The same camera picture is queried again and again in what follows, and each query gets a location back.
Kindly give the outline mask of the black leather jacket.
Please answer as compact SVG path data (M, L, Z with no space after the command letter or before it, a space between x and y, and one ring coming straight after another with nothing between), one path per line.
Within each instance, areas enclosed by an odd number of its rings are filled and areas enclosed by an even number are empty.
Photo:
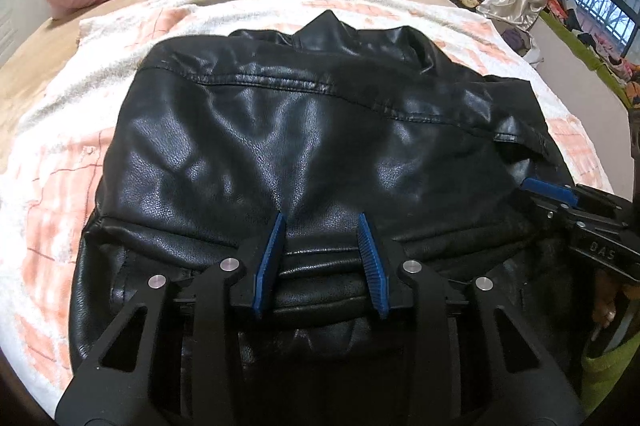
M528 179L572 177L529 82L479 74L411 27L324 12L294 34L170 38L139 65L81 233L70 299L79 365L148 279L186 281L286 221L273 345L348 356L370 342L356 233L466 282L532 227Z

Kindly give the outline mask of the green sleeve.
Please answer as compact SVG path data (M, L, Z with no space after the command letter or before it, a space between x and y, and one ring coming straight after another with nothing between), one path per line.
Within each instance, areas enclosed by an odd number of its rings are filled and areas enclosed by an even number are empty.
M639 335L599 357L582 355L582 391L580 401L589 416L604 401L623 376L639 350Z

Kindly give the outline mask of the white orange patterned blanket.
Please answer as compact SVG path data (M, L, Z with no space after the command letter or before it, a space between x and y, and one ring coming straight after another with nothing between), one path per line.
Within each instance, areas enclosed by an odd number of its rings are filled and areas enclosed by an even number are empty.
M323 11L356 28L411 26L456 63L527 80L573 179L611 190L582 123L482 16L441 0L114 0L35 32L2 67L1 348L47 414L72 377L70 290L79 234L134 72L185 34L291 34Z

